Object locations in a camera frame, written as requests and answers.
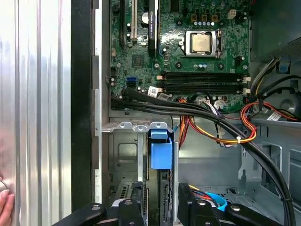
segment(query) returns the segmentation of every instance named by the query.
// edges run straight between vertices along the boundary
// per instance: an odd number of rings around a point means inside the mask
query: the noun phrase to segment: chip
[[[207,15],[202,15],[202,21],[207,21]]]
[[[193,34],[192,39],[192,52],[210,52],[211,50],[211,42],[210,42],[210,35],[200,35],[200,34]]]
[[[195,22],[197,20],[197,15],[196,14],[192,14],[191,15],[191,22]]]
[[[144,66],[144,55],[133,55],[132,67],[143,67],[143,66]]]
[[[217,15],[212,15],[212,21],[213,22],[218,22],[218,16]]]

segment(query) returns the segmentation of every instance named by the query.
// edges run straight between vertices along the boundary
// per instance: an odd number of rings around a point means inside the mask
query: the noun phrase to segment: white sticker
[[[223,100],[217,100],[215,103],[214,103],[214,107],[216,109],[223,109],[224,106],[227,106],[226,102],[224,102]]]
[[[160,100],[168,100],[169,99],[169,95],[165,94],[165,93],[160,93],[158,96],[158,99]]]
[[[267,120],[269,121],[278,121],[281,118],[281,114],[279,114],[278,112],[273,112],[273,114],[270,115],[270,117],[268,117]]]
[[[158,92],[159,92],[159,88],[150,86],[150,87],[149,87],[149,92],[148,92],[147,95],[148,95],[148,96],[151,96],[151,97],[157,97]]]

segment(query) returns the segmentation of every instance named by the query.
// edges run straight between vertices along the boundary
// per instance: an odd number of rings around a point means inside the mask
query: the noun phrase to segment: ram slot
[[[192,94],[199,91],[211,94],[238,94],[242,92],[241,85],[200,85],[200,84],[166,84],[162,85],[169,94]]]
[[[131,25],[131,40],[137,41],[137,13],[138,0],[132,0],[132,25]]]
[[[243,75],[240,73],[186,73],[165,72],[161,75],[168,83],[180,82],[241,82]]]

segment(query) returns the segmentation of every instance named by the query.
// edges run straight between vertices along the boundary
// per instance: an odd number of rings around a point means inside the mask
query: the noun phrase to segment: capacitor
[[[215,1],[212,1],[212,2],[211,2],[211,8],[215,8],[215,6],[216,6]]]
[[[226,6],[226,3],[224,1],[221,2],[221,8],[224,8]]]
[[[149,25],[149,13],[143,13],[142,19],[141,19],[141,25],[143,27],[147,27]]]
[[[127,24],[127,31],[131,32],[131,24],[130,23]]]

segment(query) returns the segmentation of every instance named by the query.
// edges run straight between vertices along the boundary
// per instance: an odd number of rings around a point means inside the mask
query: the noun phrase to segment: cable tie
[[[290,198],[290,199],[281,199],[281,201],[283,201],[283,202],[293,202],[293,199],[292,198]]]
[[[241,137],[236,137],[237,143],[240,144]]]

